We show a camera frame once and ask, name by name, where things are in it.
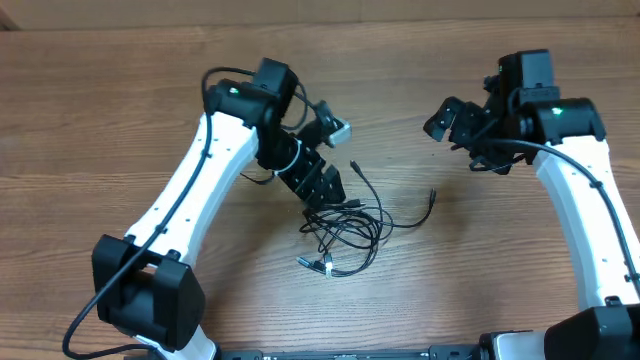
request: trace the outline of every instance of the tangled cable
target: tangled cable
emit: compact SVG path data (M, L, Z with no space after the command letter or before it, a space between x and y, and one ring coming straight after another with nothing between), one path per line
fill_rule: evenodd
M318 252L323 255L323 261L312 263L299 257L298 262L306 268L327 275L327 277L347 277L368 268L378 254L380 242L387 240L394 228L409 229L422 225L429 218L436 200L436 191L432 189L429 196L429 208L420 220L410 225L396 224L391 214L382 207L378 193L364 176L360 166L355 161L351 161L351 167L367 184L378 206L365 206L360 200L350 200L342 204L325 204L318 209L307 208L302 212L307 222L300 227L299 231L315 236L318 240ZM344 234L352 234L366 240L365 245L347 240L343 237ZM367 250L368 253L363 264L348 271L335 269L330 248L336 240L355 249Z

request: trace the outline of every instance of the wall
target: wall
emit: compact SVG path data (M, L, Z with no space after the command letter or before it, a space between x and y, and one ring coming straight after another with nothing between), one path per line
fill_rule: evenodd
M23 30L633 16L640 0L0 0Z

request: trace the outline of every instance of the robotic hand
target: robotic hand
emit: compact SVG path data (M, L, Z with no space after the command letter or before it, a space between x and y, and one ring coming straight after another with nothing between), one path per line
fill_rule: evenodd
M218 72L252 76L251 82L221 80ZM295 92L300 86L302 95ZM311 107L316 119L297 136L281 120L293 96ZM202 80L205 113L195 139L166 188L123 240L103 235L92 255L96 295L69 327L63 352L92 359L126 350L149 350L149 356L173 360L211 360L219 356L199 323L205 297L193 268L205 233L240 171L257 158L308 207L345 200L339 172L316 147L351 138L348 122L336 118L326 102L313 105L286 64L263 59L257 73L215 68ZM69 348L71 337L91 309L100 320L144 345L127 345L91 354Z
M548 51L518 52L498 66L484 81L483 107L450 97L424 131L441 141L450 128L452 149L469 151L472 171L506 175L521 160L533 164L560 219L583 311L546 333L488 334L480 347L495 360L639 359L640 244L604 125L590 100L560 98Z

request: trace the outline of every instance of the brown wood surface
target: brown wood surface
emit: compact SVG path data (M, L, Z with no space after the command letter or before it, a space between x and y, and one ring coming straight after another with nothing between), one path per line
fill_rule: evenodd
M64 331L92 296L93 246L138 219L191 143L200 75L263 56L289 63L311 99L352 122L352 143L323 151L349 197L372 201L355 159L398 222L421 215L431 187L438 200L369 270L327 281L295 261L316 254L297 232L297 198L280 182L239 179L196 269L210 337L227 349L420 348L574 314L567 248L532 168L472 174L466 154L421 128L447 96L483 102L500 56L550 48L563 94L598 106L638 226L639 34L636 18L0 34L0 358L63 357ZM130 341L94 313L72 346Z
M635 16L640 0L0 0L23 30Z

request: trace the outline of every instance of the wooden tabletop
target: wooden tabletop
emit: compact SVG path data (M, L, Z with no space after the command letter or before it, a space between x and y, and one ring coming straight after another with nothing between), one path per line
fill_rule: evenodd
M353 124L350 144L322 150L350 198L372 201L354 159L398 222L421 216L432 187L438 199L364 273L328 281L296 263L317 256L297 231L300 201L279 181L238 179L196 269L209 337L226 349L424 348L576 313L567 247L533 169L471 173L467 154L422 132L448 96L483 103L499 57L536 48L551 50L564 96L598 107L637 228L637 18L0 33L0 358L63 357L93 295L93 246L146 211L192 141L200 75L262 57L290 64L313 101ZM72 348L129 342L94 312Z

